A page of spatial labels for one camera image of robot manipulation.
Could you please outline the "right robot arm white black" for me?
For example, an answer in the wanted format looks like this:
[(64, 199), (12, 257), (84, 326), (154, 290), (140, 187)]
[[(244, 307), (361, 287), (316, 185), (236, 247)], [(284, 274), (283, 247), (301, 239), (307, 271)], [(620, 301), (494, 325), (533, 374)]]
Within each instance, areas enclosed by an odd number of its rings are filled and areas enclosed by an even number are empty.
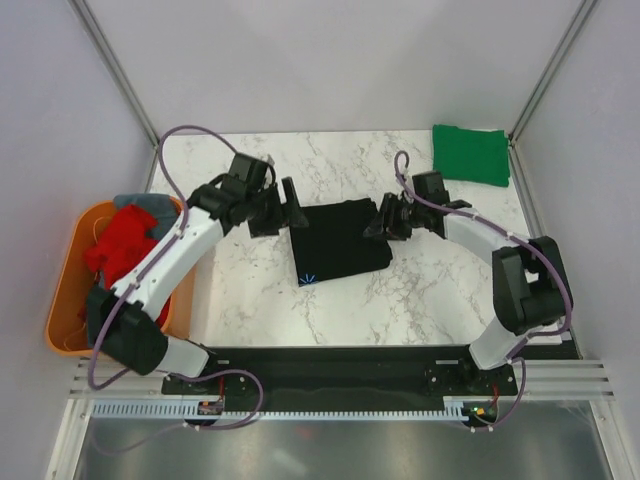
[(451, 200), (437, 171), (415, 175), (412, 181), (412, 191), (384, 195), (364, 236), (404, 241), (415, 230), (425, 229), (491, 267), (495, 318), (468, 346), (470, 361), (457, 371), (465, 391), (481, 393), (493, 383), (493, 369), (572, 312), (561, 252), (549, 236), (523, 239), (481, 216), (470, 203)]

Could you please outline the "black t shirt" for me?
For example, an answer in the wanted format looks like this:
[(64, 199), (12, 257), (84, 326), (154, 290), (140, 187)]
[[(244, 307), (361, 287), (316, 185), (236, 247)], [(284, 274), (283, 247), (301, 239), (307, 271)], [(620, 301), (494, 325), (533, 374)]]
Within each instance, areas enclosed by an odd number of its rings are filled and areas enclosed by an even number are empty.
[(369, 198), (309, 206), (309, 225), (290, 228), (296, 279), (300, 287), (387, 268), (393, 254), (387, 242), (364, 236), (377, 214)]

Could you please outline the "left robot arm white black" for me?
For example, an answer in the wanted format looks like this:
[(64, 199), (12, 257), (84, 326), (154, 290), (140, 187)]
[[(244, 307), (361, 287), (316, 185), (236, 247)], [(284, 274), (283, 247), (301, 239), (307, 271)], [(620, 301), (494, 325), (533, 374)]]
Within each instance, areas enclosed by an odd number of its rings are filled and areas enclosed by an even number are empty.
[(269, 162), (238, 153), (228, 172), (193, 191), (174, 225), (140, 263), (111, 288), (89, 291), (92, 354), (104, 354), (141, 376), (155, 371), (183, 376), (198, 393), (215, 389), (220, 371), (208, 362), (208, 352), (163, 332), (157, 320), (198, 261), (241, 224), (252, 237), (264, 237), (309, 222), (291, 178), (277, 180)]

